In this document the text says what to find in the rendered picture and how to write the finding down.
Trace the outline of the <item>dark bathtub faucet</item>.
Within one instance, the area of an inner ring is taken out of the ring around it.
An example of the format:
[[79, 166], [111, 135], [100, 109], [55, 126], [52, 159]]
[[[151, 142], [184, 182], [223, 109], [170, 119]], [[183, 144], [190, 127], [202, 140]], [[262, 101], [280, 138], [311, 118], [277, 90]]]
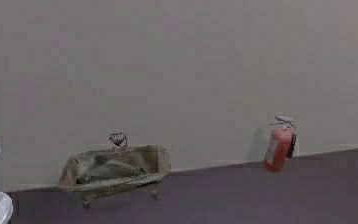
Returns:
[[110, 134], [108, 141], [120, 148], [125, 148], [128, 146], [127, 135], [123, 132], [115, 132]]

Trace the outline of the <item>old brown clawfoot bathtub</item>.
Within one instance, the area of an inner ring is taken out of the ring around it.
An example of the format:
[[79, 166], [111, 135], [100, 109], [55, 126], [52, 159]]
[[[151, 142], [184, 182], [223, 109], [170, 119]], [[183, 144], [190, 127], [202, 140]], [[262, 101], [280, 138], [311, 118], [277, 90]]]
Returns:
[[158, 201], [159, 185], [170, 173], [170, 154], [161, 145], [107, 147], [71, 155], [57, 186], [78, 198], [85, 209], [93, 200], [138, 188]]

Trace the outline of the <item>red fire extinguisher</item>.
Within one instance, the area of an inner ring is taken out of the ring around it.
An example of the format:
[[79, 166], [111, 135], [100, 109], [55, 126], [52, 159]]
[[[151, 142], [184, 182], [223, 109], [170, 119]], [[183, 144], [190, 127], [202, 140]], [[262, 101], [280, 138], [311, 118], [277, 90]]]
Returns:
[[283, 170], [285, 161], [294, 155], [297, 129], [293, 119], [283, 115], [277, 115], [271, 125], [279, 125], [279, 128], [271, 132], [263, 164], [269, 172], [277, 173]]

